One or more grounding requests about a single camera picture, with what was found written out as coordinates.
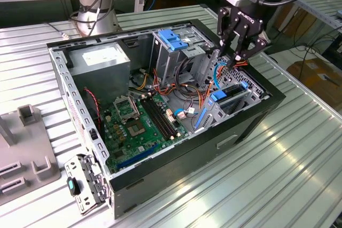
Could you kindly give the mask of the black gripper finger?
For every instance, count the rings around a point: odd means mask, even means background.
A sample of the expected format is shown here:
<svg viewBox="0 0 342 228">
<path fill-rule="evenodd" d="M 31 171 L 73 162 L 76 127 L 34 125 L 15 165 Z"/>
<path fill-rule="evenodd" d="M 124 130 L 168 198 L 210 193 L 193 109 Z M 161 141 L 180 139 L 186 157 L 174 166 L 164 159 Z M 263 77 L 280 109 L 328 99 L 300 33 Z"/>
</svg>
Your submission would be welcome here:
<svg viewBox="0 0 342 228">
<path fill-rule="evenodd" d="M 265 30 L 263 30 L 259 35 L 251 38 L 247 38 L 246 33 L 239 35 L 237 47 L 235 49 L 234 61 L 231 64 L 231 67 L 236 68 L 248 65 L 248 58 L 259 54 L 270 46 L 271 40 Z"/>
<path fill-rule="evenodd" d="M 235 37 L 234 29 L 237 25 L 237 18 L 228 7 L 221 7 L 218 12 L 217 34 L 220 36 L 220 53 L 225 55 Z"/>
</svg>

